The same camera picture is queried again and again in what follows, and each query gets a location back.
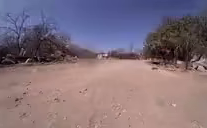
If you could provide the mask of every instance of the bare tree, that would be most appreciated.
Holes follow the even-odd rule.
[[[13,16],[12,14],[8,13],[6,15],[8,26],[4,27],[7,29],[7,33],[12,34],[15,38],[15,43],[17,45],[18,54],[22,50],[22,38],[25,32],[25,23],[29,18],[29,15],[23,11],[21,14],[17,16]]]

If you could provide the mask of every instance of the tree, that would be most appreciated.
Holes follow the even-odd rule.
[[[7,17],[7,27],[4,27],[7,30],[7,34],[15,38],[15,44],[17,45],[18,54],[22,50],[22,39],[26,31],[25,23],[29,18],[29,15],[23,11],[19,15],[12,15],[8,13]]]
[[[164,19],[156,32],[147,36],[144,51],[154,56],[160,55],[164,49],[169,51],[173,59],[185,60],[187,69],[194,55],[207,53],[207,17]]]

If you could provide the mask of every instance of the sandy ground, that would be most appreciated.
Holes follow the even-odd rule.
[[[207,128],[207,76],[132,60],[3,68],[0,128]]]

